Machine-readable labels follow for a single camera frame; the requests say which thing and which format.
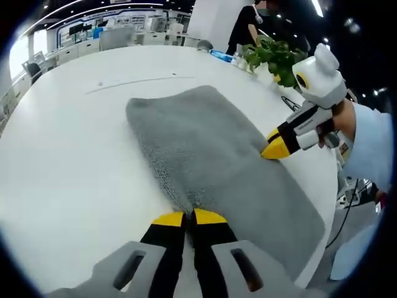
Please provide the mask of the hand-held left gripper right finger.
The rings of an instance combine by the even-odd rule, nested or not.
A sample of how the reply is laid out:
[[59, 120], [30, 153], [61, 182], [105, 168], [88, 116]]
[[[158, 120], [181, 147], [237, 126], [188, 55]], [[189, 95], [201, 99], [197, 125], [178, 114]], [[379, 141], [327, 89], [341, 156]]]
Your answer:
[[298, 287], [285, 268], [248, 240], [238, 240], [221, 215], [195, 208], [190, 236], [204, 297], [325, 297]]

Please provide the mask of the person's right hand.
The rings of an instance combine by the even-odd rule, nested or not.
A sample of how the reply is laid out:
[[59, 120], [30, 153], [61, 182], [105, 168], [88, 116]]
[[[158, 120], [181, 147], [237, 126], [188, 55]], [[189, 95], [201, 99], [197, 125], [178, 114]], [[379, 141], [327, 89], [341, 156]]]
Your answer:
[[348, 144], [355, 140], [356, 119], [353, 102], [343, 99], [332, 107], [332, 126], [335, 131], [340, 131]]

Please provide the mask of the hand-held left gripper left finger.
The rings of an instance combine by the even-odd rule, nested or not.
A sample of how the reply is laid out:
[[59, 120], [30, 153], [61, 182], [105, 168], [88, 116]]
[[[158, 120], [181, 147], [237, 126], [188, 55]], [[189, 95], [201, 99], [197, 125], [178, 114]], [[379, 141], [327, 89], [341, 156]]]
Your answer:
[[173, 297], [182, 269], [183, 212], [164, 214], [138, 242], [128, 242], [96, 263], [91, 277], [47, 297]]

